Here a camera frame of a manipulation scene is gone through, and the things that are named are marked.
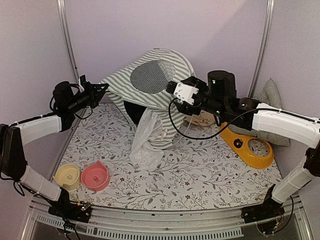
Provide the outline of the green striped pet tent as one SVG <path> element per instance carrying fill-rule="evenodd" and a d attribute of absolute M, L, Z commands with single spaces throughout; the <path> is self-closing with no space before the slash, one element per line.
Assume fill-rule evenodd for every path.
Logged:
<path fill-rule="evenodd" d="M 106 95 L 134 128 L 129 159 L 135 167 L 154 170 L 164 151 L 173 145 L 184 114 L 166 92 L 170 81 L 179 83 L 194 75 L 189 60 L 167 48 L 154 48 L 133 63 L 101 80 Z"/>

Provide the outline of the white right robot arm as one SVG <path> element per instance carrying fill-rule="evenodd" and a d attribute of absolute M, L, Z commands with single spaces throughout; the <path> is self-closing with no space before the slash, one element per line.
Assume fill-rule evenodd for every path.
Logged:
<path fill-rule="evenodd" d="M 207 74 L 208 82 L 191 76 L 180 82 L 170 81 L 166 91 L 173 95 L 171 104 L 185 115 L 213 114 L 223 126 L 276 134 L 307 146 L 305 158 L 279 183 L 270 187 L 258 213 L 269 218 L 291 195 L 320 175 L 320 120 L 315 117 L 272 107 L 259 100 L 237 97 L 235 75 L 225 70 Z"/>

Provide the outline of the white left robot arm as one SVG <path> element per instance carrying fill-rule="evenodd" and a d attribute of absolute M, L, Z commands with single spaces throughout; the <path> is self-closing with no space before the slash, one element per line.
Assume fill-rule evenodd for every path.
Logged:
<path fill-rule="evenodd" d="M 75 119 L 82 119 L 79 111 L 98 106 L 107 92 L 107 83 L 90 83 L 84 77 L 78 83 L 63 81 L 52 92 L 50 112 L 0 125 L 0 178 L 10 181 L 20 195 L 24 189 L 55 202 L 55 209 L 63 216 L 74 213 L 74 205 L 62 198 L 65 192 L 33 169 L 25 154 L 25 148 L 48 136 L 66 132 Z"/>

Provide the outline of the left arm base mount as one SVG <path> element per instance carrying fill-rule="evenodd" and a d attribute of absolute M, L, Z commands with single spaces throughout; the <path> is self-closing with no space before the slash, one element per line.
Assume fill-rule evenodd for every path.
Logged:
<path fill-rule="evenodd" d="M 48 200 L 48 213 L 67 220 L 88 223 L 92 214 L 91 204 L 85 201 L 71 201 L 68 191 L 62 191 L 57 201 Z"/>

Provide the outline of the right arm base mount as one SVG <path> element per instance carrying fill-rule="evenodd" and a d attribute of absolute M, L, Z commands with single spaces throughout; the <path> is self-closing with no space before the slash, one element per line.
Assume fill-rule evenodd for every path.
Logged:
<path fill-rule="evenodd" d="M 279 203 L 261 203 L 257 205 L 243 207 L 241 209 L 241 218 L 244 222 L 252 223 L 266 220 L 283 215 L 285 210 L 282 204 Z"/>

